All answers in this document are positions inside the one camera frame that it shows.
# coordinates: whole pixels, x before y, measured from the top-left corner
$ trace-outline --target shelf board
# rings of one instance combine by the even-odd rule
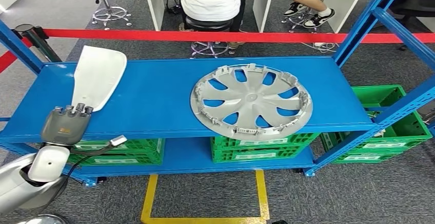
[[[255,169],[294,169],[313,167],[313,154],[307,146],[297,157],[259,161],[222,162],[211,159],[210,138],[170,138],[166,140],[160,166],[87,166],[80,169],[86,177],[143,174],[209,173]]]
[[[313,114],[298,133],[369,130],[369,119],[331,57],[131,60],[105,107],[92,115],[85,140],[216,136],[194,116],[190,93],[224,65],[256,63],[295,75],[308,90]],[[46,64],[0,134],[3,142],[39,142],[46,116],[71,103],[76,63]]]

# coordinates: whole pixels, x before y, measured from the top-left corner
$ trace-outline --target green plastic crate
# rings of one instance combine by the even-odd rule
[[[164,138],[145,138],[145,139],[129,139],[121,145],[108,151],[107,154],[119,154],[119,153],[147,153],[156,150],[161,143],[165,141]],[[85,141],[82,140],[78,144],[74,145],[76,150],[79,151],[94,151],[99,150],[108,145],[107,140],[98,141]]]
[[[80,166],[161,165],[164,148],[165,142],[161,140],[159,146],[154,151],[147,153],[119,153],[93,156],[83,161]],[[83,157],[85,156],[71,154],[68,158],[68,162],[74,164]]]
[[[382,161],[390,159],[401,152],[389,152],[382,153],[346,153],[340,156],[332,162],[332,164],[351,164],[351,163],[363,163],[363,164],[378,164]]]
[[[400,85],[352,87],[352,89],[366,108],[388,107],[406,95]],[[380,111],[368,112],[371,116],[376,116],[379,113]],[[349,134],[350,132],[322,133],[320,138],[323,147],[328,151],[333,146],[342,142]],[[345,156],[350,154],[376,154],[380,156],[379,159],[373,159],[370,163],[381,162],[394,155],[401,154],[430,138],[432,138],[432,135],[423,123],[420,115],[417,112],[413,112],[386,128],[382,136],[366,140],[344,156],[339,157],[334,163],[366,162],[364,160],[350,160],[353,157],[343,160]]]
[[[391,106],[406,95],[400,85],[361,86],[352,90],[365,108]]]
[[[215,150],[212,148],[212,157],[213,162],[293,158],[305,147],[306,145],[242,150]]]
[[[400,85],[352,87],[352,89],[366,108],[388,107],[406,95],[405,90]],[[340,136],[344,139],[348,134],[340,133]],[[391,150],[407,150],[430,138],[432,138],[432,134],[420,115],[414,111],[386,128],[383,136],[370,138],[357,148],[370,149],[377,147],[382,149],[383,147]]]
[[[224,136],[211,137],[211,146],[216,150],[228,149],[254,149],[270,147],[303,146],[310,144],[319,133],[292,134],[285,138],[271,139],[267,141],[238,140]]]

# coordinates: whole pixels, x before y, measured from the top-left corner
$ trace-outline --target yellow floor marking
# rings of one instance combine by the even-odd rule
[[[267,202],[266,182],[264,180],[264,171],[256,170],[255,178],[257,182],[257,191],[259,196],[260,214],[264,220],[270,219],[269,216],[269,204]]]
[[[157,187],[158,175],[151,174],[148,180],[147,192],[145,193],[144,208],[142,209],[141,221],[147,223],[151,217],[152,202],[154,202],[155,188]]]
[[[261,217],[147,218],[144,224],[266,224]]]
[[[144,207],[142,209],[141,215],[141,221],[144,224],[266,224],[266,220],[270,218],[263,170],[255,171],[255,181],[257,185],[261,214],[260,217],[151,218],[152,204],[154,202],[158,177],[159,176],[155,174],[150,175],[149,177]]]

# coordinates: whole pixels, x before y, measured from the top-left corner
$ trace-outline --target black stanchion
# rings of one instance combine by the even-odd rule
[[[48,45],[46,41],[48,36],[44,33],[42,27],[35,27],[31,24],[21,24],[15,27],[14,31],[22,37],[26,37],[50,62],[62,62],[60,57]]]

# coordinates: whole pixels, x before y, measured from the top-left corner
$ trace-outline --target blue metal shelf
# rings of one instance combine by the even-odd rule
[[[309,90],[313,115],[300,133],[375,126],[331,57],[133,60],[111,99],[93,114],[84,139],[111,139],[120,134],[127,138],[216,136],[191,111],[190,92],[201,77],[216,68],[248,63],[288,71]],[[43,67],[0,134],[2,142],[40,141],[49,111],[71,102],[75,67],[76,63]]]
[[[78,172],[86,177],[208,173],[243,171],[254,169],[290,169],[314,166],[311,148],[307,146],[297,157],[259,161],[213,163],[210,138],[170,138],[166,140],[163,164],[161,166],[87,166]]]
[[[129,61],[126,72],[104,109],[93,114],[84,139],[170,138],[161,166],[95,166],[73,176],[95,185],[98,176],[221,172],[251,169],[302,168],[307,176],[377,132],[394,124],[435,98],[435,75],[386,108],[368,118],[340,67],[349,60],[364,36],[379,20],[395,33],[428,66],[435,69],[435,53],[418,41],[386,11],[393,0],[371,0],[332,57],[256,57],[220,59],[166,59]],[[26,142],[39,142],[46,115],[54,106],[69,105],[76,63],[42,63],[0,21],[3,43],[38,74],[23,101],[0,133],[0,147],[24,155],[35,149]],[[297,76],[311,94],[313,115],[299,132],[354,131],[319,158],[308,147],[296,158],[214,164],[207,138],[216,134],[205,128],[190,110],[190,92],[203,75],[223,65],[256,63]],[[435,132],[435,124],[429,127]]]

